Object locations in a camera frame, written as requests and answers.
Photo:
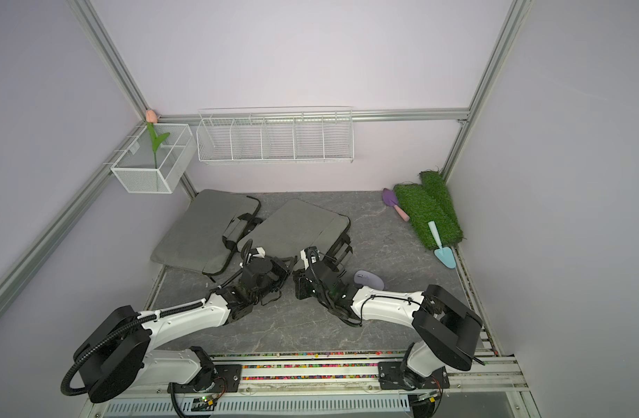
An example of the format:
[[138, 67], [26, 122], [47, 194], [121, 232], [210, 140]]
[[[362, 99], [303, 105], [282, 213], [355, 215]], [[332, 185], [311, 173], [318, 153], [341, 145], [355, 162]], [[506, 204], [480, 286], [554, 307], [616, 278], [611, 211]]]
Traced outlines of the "white computer mouse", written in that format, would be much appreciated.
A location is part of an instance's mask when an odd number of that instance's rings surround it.
[[384, 290], [385, 282], [375, 273], [359, 270], [354, 274], [353, 281], [362, 287], [370, 287], [375, 290]]

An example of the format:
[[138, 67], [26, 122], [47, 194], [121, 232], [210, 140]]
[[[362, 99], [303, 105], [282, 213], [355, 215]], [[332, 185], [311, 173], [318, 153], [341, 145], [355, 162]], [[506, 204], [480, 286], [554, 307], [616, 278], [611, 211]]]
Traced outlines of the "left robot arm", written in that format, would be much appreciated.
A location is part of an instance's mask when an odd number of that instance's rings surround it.
[[86, 394], [94, 403], [122, 394], [150, 369], [152, 350], [202, 329], [222, 327], [249, 315], [271, 292], [279, 291], [297, 257], [254, 257], [206, 297], [172, 308], [115, 309], [79, 346], [60, 383], [66, 396]]

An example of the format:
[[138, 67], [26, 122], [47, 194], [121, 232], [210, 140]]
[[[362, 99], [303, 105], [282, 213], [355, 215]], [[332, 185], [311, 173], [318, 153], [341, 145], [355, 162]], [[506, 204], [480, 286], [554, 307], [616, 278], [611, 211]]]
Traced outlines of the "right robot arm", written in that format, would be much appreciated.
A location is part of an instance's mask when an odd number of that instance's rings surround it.
[[441, 286], [419, 292], [378, 290], [343, 280], [329, 257], [312, 248], [301, 252], [305, 271], [298, 275], [297, 298], [314, 298], [333, 316], [350, 327], [379, 320], [413, 329], [420, 340], [413, 343], [402, 362], [402, 371], [427, 378], [443, 367], [469, 371], [481, 361], [475, 351], [483, 320]]

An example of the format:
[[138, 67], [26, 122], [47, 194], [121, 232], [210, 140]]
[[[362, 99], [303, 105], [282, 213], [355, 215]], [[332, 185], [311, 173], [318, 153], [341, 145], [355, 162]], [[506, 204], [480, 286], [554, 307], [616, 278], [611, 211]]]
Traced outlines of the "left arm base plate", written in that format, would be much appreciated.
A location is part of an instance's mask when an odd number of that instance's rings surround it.
[[239, 391], [243, 367], [240, 364], [218, 364], [204, 367], [188, 383], [174, 384], [175, 394], [236, 393]]

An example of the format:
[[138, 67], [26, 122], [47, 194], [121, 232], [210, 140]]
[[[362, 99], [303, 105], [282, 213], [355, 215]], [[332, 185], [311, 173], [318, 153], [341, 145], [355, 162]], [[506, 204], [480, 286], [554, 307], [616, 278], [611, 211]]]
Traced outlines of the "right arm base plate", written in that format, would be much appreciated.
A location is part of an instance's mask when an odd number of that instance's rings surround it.
[[383, 390], [447, 389], [450, 388], [446, 369], [441, 367], [422, 377], [403, 367], [402, 362], [379, 362], [378, 373], [380, 388]]

